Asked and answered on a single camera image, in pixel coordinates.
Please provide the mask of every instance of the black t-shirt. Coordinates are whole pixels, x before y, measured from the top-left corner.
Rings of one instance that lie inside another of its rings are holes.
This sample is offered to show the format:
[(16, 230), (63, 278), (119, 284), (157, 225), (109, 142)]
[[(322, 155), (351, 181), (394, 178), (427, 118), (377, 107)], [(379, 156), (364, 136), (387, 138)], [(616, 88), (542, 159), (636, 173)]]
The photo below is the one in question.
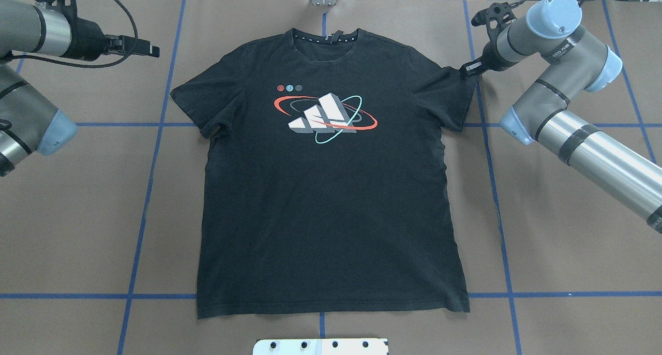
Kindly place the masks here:
[(475, 83), (362, 29), (292, 29), (175, 88), (210, 138), (199, 319), (469, 312), (440, 127), (462, 129)]

